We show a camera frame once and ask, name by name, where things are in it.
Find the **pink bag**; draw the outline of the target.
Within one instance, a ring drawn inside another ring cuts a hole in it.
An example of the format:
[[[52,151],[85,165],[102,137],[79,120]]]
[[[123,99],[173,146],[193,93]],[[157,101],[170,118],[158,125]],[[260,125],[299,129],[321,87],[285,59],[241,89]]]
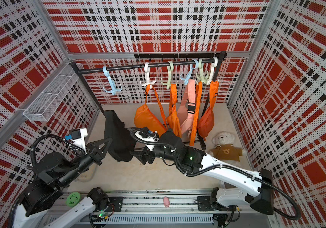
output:
[[[189,79],[181,99],[181,104],[177,111],[182,135],[187,131],[192,130],[195,109],[196,109],[195,81],[193,79]]]

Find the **orange bag with black trim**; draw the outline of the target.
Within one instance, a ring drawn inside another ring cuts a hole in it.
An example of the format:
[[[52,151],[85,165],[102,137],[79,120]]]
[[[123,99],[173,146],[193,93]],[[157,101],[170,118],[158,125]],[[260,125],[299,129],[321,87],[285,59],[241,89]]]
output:
[[[167,117],[167,123],[169,124],[170,129],[173,130],[173,133],[177,137],[181,137],[182,136],[181,124],[176,110],[176,103],[177,103],[177,85],[171,84],[169,115]]]

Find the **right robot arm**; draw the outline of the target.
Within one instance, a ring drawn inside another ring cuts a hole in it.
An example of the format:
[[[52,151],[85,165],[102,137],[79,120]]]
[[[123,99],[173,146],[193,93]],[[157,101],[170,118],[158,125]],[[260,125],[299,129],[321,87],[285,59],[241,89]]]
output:
[[[223,162],[202,150],[185,146],[181,138],[177,137],[172,130],[159,136],[157,132],[152,132],[146,127],[133,127],[130,129],[130,136],[145,145],[141,152],[132,153],[142,164],[153,163],[155,158],[173,161],[176,169],[186,177],[205,175],[229,183],[244,193],[237,200],[229,200],[219,195],[221,189],[215,189],[212,204],[228,207],[244,203],[262,214],[278,213],[289,220],[301,218],[300,207],[287,193],[273,184],[273,176],[269,170],[249,171]],[[294,215],[285,214],[274,207],[275,192],[291,203]]]

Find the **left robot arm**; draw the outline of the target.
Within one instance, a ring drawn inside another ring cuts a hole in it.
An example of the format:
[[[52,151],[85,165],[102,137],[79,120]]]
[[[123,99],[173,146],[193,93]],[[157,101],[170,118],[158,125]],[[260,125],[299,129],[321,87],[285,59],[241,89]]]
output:
[[[71,130],[69,135],[43,135],[31,145],[32,164],[28,167],[34,172],[32,181],[17,197],[9,213],[9,228],[36,228],[49,210],[63,194],[63,190],[86,172],[92,164],[100,165],[113,143],[106,138],[85,143],[88,132],[86,128]],[[40,161],[36,160],[38,144],[52,138],[65,143],[76,158],[68,161],[62,154],[51,152]]]

